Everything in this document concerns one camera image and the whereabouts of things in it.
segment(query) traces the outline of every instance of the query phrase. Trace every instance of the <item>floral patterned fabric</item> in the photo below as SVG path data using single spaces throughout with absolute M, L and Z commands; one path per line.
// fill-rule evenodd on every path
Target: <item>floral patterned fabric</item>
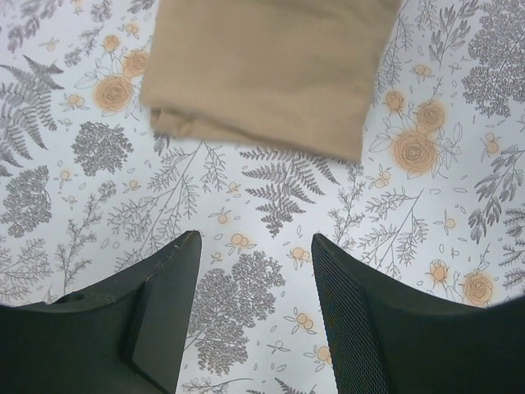
M 313 233 L 455 302 L 525 290 L 525 0 L 404 3 L 362 165 L 154 135 L 157 6 L 0 2 L 0 302 L 52 302 L 200 230 L 178 392 L 324 394 Z

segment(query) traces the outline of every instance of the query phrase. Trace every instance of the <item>tan towel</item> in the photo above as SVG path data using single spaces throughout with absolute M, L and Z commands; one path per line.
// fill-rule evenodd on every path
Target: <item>tan towel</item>
M 163 134 L 359 161 L 399 0 L 162 0 L 141 101 Z

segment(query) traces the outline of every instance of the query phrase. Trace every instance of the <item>brown fabric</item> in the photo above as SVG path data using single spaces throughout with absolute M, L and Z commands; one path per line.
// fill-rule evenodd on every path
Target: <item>brown fabric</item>
M 359 161 L 399 0 L 162 0 L 141 101 L 163 134 Z

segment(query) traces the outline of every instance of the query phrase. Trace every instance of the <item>white tablecloth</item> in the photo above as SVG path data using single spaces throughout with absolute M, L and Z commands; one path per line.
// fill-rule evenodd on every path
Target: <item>white tablecloth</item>
M 200 230 L 178 392 L 327 394 L 313 233 L 438 297 L 523 292 L 523 0 L 403 5 L 362 166 L 154 138 L 138 93 L 156 10 L 0 2 L 0 302 L 51 302 Z

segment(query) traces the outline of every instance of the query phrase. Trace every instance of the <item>folded cloth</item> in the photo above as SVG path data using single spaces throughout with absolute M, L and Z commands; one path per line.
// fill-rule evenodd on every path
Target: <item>folded cloth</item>
M 399 0 L 162 0 L 141 102 L 154 129 L 359 161 Z

